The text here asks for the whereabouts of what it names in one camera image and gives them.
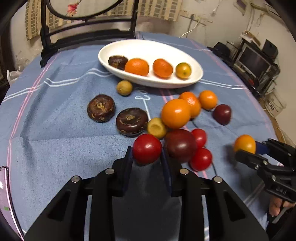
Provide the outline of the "person's hand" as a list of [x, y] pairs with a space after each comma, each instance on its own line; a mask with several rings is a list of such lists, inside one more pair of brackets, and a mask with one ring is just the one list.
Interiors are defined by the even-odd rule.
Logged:
[[269, 214], [272, 217], [278, 216], [280, 213], [280, 208], [292, 208], [295, 206], [295, 203], [290, 203], [287, 201], [283, 201], [282, 199], [276, 197], [276, 196], [271, 196], [270, 198], [270, 204], [269, 204]]

